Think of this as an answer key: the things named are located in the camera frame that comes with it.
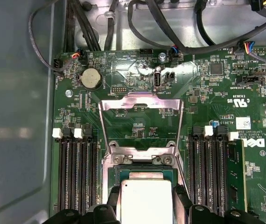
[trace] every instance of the cable clip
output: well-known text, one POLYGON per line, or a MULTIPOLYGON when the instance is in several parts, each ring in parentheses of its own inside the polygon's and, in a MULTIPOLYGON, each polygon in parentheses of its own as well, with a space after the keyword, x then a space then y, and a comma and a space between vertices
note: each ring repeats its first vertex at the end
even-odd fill
POLYGON ((111 12, 111 11, 107 11, 104 13, 104 16, 109 19, 109 18, 112 18, 113 19, 113 22, 115 24, 115 13, 114 12, 111 12))

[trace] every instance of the white label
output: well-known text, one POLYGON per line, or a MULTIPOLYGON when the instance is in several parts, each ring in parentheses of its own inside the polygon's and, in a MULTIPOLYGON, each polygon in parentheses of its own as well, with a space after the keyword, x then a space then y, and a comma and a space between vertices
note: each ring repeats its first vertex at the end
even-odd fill
POLYGON ((250 117, 236 118, 236 129, 250 130, 251 129, 250 117))
POLYGON ((242 139, 244 142, 244 147, 265 147, 265 139, 242 139))

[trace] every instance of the white slot latch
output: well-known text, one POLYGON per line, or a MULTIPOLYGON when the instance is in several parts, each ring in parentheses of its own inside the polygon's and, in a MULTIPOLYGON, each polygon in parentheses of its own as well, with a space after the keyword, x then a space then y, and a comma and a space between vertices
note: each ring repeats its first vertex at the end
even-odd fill
POLYGON ((212 125, 205 126, 203 134, 205 137, 212 136, 213 135, 213 126, 212 125))
POLYGON ((74 137, 76 139, 82 139, 83 138, 82 128, 75 128, 74 129, 74 137))
POLYGON ((62 130, 60 128, 53 128, 52 137, 56 139, 61 139, 63 137, 62 130))
POLYGON ((239 139, 239 132, 228 132, 228 140, 234 141, 235 139, 239 139))

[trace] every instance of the mounting screw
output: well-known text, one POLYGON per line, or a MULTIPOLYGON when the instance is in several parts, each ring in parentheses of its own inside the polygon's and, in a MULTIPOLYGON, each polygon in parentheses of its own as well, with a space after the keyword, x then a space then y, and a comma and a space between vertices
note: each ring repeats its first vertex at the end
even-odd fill
POLYGON ((113 159, 113 161, 115 162, 115 163, 119 163, 119 157, 115 157, 114 159, 113 159))
POLYGON ((164 159, 163 159, 163 163, 164 164, 171 164, 172 163, 172 158, 170 158, 170 157, 165 157, 164 159))
POLYGON ((232 214, 233 216, 235 216, 235 217, 240 217, 240 216, 241 216, 241 214, 238 213, 237 211, 232 211, 231 214, 232 214))
POLYGON ((164 52, 161 52, 159 55, 158 55, 158 59, 162 62, 164 62, 166 60, 166 54, 164 52))
POLYGON ((156 71, 161 71, 161 67, 160 66, 157 66, 155 70, 156 71))
POLYGON ((217 4, 217 0, 210 0, 210 5, 215 6, 217 4))
POLYGON ((72 90, 66 90, 66 97, 72 97, 73 96, 73 91, 72 90))
POLYGON ((204 208, 202 206, 196 206, 195 209, 198 210, 198 211, 203 211, 204 210, 204 208))

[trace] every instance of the metal retention frame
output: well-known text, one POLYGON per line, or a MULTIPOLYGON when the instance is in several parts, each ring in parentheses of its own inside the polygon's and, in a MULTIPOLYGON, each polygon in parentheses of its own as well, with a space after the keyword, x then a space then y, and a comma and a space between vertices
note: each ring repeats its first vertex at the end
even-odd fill
POLYGON ((159 99, 151 92, 131 92, 120 100, 101 100, 98 104, 101 125, 104 133, 106 154, 102 160, 103 164, 103 194, 102 203, 108 199, 108 168, 119 164, 131 164, 133 161, 152 161, 156 165, 170 165, 179 170, 178 183, 186 186, 183 174, 183 161, 179 153, 178 144, 182 127, 183 101, 180 99, 159 99), (169 142, 166 147, 150 147, 147 151, 138 151, 134 147, 119 147, 109 145, 106 127, 104 124, 103 111, 110 109, 132 109, 136 104, 147 105, 150 109, 174 109, 178 110, 179 127, 176 141, 169 142))

